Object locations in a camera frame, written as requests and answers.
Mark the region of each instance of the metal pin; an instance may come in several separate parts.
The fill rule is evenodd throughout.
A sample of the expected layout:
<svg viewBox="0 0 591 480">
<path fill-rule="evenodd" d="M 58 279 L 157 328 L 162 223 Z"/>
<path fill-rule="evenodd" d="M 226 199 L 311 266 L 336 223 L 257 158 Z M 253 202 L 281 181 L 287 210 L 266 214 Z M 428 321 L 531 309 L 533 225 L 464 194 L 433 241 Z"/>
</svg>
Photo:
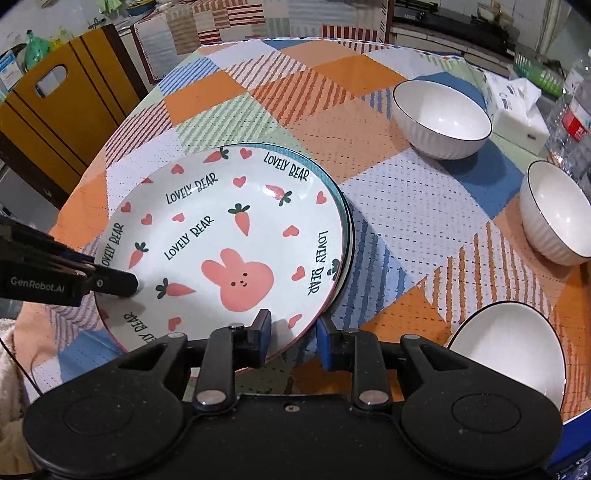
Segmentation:
<svg viewBox="0 0 591 480">
<path fill-rule="evenodd" d="M 226 400 L 226 394 L 221 390 L 203 390 L 197 394 L 197 401 L 201 405 L 218 405 Z"/>
<path fill-rule="evenodd" d="M 366 405 L 381 405 L 388 401 L 388 394 L 381 390 L 366 390 L 361 392 L 359 399 Z"/>
</svg>

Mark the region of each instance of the bottle label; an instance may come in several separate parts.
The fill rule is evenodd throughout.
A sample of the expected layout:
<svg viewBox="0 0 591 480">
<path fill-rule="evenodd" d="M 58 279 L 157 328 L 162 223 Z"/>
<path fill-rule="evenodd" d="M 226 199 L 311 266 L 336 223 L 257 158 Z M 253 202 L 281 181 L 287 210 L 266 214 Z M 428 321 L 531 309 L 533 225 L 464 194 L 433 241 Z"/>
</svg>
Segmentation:
<svg viewBox="0 0 591 480">
<path fill-rule="evenodd" d="M 564 81 L 564 88 L 567 92 L 571 95 L 574 95 L 574 91 L 583 81 L 583 76 L 577 72 L 575 69 L 571 70 L 569 76 L 566 77 Z"/>
<path fill-rule="evenodd" d="M 591 115 L 573 99 L 570 103 L 569 109 L 562 117 L 562 125 L 564 129 L 579 142 L 591 128 Z"/>
</svg>

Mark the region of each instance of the yellow chair backrest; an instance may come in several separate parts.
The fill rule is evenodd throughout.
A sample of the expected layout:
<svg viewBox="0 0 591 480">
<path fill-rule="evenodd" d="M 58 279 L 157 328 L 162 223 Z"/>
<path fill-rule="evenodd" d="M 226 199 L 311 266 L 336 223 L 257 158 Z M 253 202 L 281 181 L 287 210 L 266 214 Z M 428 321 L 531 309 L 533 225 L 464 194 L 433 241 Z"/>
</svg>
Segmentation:
<svg viewBox="0 0 591 480">
<path fill-rule="evenodd" d="M 40 80 L 66 78 L 48 95 Z M 0 105 L 0 158 L 61 207 L 109 137 L 147 94 L 113 25 L 48 54 Z"/>
</svg>

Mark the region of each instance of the green bottle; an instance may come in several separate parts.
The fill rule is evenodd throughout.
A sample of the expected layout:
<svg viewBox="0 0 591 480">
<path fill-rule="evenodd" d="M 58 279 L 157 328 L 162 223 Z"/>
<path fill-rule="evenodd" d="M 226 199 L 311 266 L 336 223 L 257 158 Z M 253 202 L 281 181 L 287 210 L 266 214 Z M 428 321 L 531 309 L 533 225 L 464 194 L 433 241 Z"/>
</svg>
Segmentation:
<svg viewBox="0 0 591 480">
<path fill-rule="evenodd" d="M 27 70 L 31 70 L 39 60 L 47 55 L 51 43 L 33 35 L 32 30 L 29 30 L 27 35 L 29 37 L 29 43 L 25 52 L 25 67 Z"/>
</svg>

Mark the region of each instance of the white plate with bunny print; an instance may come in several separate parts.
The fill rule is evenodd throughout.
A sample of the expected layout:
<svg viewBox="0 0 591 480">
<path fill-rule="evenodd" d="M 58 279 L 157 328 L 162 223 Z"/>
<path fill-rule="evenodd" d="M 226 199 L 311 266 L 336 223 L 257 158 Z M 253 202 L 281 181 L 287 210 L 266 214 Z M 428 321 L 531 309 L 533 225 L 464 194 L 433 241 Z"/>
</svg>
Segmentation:
<svg viewBox="0 0 591 480">
<path fill-rule="evenodd" d="M 343 251 L 339 208 L 316 173 L 278 147 L 220 147 L 160 168 L 119 205 L 95 262 L 140 287 L 96 303 L 127 351 L 171 332 L 207 338 L 269 309 L 273 357 L 323 311 Z"/>
</svg>

